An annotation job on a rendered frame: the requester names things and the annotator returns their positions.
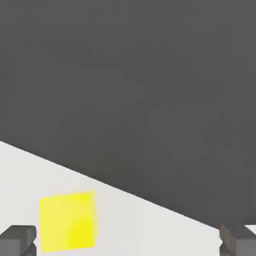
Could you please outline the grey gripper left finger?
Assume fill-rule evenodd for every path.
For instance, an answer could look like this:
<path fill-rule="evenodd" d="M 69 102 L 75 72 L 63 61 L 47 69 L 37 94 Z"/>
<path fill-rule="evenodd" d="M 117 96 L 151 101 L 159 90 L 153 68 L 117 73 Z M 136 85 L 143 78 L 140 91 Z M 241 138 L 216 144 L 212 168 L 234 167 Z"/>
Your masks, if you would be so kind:
<path fill-rule="evenodd" d="M 37 256 L 34 225 L 11 225 L 0 234 L 0 256 Z"/>

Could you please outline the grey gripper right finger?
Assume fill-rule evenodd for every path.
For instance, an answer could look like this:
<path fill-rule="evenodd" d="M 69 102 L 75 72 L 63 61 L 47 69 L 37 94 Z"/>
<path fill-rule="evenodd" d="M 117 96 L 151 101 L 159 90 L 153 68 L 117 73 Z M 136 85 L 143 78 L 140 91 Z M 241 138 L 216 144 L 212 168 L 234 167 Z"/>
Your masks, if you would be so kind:
<path fill-rule="evenodd" d="M 219 237 L 219 256 L 256 256 L 256 234 L 246 226 L 221 224 Z"/>

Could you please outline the small yellow cube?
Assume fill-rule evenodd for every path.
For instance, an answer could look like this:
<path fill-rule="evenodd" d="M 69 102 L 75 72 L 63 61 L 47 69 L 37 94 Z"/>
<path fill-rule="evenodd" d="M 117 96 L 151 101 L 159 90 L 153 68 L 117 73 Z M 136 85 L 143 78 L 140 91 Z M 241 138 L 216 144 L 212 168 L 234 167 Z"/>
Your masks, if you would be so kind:
<path fill-rule="evenodd" d="M 43 253 L 94 247 L 98 237 L 95 192 L 40 198 L 39 232 Z"/>

